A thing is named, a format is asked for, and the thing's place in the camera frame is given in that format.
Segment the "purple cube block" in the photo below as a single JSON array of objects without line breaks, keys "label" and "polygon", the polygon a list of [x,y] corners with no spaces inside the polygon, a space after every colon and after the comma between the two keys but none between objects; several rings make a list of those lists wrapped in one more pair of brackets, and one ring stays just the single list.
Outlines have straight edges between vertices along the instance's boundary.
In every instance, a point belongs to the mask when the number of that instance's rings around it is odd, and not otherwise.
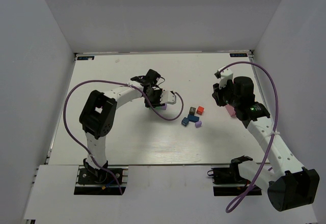
[{"label": "purple cube block", "polygon": [[162,110],[166,110],[167,109],[167,104],[165,103],[162,107],[161,107]]}]

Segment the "pink plastic box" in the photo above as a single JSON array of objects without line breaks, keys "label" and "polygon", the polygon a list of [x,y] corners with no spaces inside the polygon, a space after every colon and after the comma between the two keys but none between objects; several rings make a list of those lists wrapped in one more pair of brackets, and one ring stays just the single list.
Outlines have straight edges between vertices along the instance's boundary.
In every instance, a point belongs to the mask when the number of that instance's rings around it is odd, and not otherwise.
[{"label": "pink plastic box", "polygon": [[225,109],[227,110],[229,116],[231,116],[231,117],[235,117],[236,116],[236,112],[235,112],[234,107],[232,107],[232,106],[230,106],[230,105],[227,104],[225,106]]}]

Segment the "brown cube block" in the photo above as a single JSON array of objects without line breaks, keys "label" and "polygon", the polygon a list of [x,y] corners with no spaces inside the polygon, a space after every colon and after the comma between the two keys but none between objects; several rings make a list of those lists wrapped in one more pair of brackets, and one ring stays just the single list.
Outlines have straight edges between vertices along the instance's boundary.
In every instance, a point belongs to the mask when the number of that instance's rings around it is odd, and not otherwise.
[{"label": "brown cube block", "polygon": [[195,107],[190,107],[189,108],[189,115],[194,115],[196,113],[196,108]]}]

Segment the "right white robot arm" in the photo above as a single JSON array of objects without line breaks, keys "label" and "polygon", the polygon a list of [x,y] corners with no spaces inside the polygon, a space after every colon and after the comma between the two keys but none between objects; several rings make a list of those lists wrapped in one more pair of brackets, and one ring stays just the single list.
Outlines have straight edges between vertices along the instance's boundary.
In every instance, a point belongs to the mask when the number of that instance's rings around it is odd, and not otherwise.
[{"label": "right white robot arm", "polygon": [[272,167],[268,171],[248,156],[234,158],[230,163],[234,180],[253,182],[267,193],[272,206],[280,212],[312,204],[319,174],[315,169],[307,169],[289,150],[280,134],[273,130],[270,113],[255,100],[252,79],[245,76],[223,78],[213,85],[212,97],[218,106],[234,108],[236,117],[255,138]]}]

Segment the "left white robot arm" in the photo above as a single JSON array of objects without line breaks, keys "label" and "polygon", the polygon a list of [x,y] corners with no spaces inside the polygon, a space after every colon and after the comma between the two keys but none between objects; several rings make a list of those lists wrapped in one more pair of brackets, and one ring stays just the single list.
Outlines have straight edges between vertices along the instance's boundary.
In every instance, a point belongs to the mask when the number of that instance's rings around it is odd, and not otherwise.
[{"label": "left white robot arm", "polygon": [[120,85],[108,92],[94,90],[90,93],[79,122],[86,134],[87,148],[91,152],[91,155],[84,160],[84,167],[97,182],[103,182],[107,178],[105,138],[113,127],[117,109],[128,102],[142,98],[143,95],[147,96],[146,108],[163,106],[160,101],[162,89],[157,87],[160,78],[158,72],[150,69],[144,76],[131,78],[126,86]]}]

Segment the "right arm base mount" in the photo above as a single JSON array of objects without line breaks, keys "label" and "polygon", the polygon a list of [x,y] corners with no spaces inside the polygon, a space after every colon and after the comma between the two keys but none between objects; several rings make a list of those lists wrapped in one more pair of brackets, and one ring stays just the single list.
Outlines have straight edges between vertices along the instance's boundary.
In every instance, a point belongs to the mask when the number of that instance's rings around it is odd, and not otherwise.
[{"label": "right arm base mount", "polygon": [[211,168],[207,175],[212,178],[215,197],[237,197],[244,193],[251,183],[243,178],[235,180],[229,167]]}]

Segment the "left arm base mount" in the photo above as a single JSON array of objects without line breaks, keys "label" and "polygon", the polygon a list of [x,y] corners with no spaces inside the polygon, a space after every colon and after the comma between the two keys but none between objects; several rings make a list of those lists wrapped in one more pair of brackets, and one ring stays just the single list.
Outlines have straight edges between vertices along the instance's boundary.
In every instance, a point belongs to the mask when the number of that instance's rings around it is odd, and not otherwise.
[{"label": "left arm base mount", "polygon": [[128,167],[113,167],[110,168],[121,187],[109,173],[104,173],[104,176],[98,180],[86,168],[79,167],[75,182],[74,195],[121,195],[125,192],[128,181]]}]

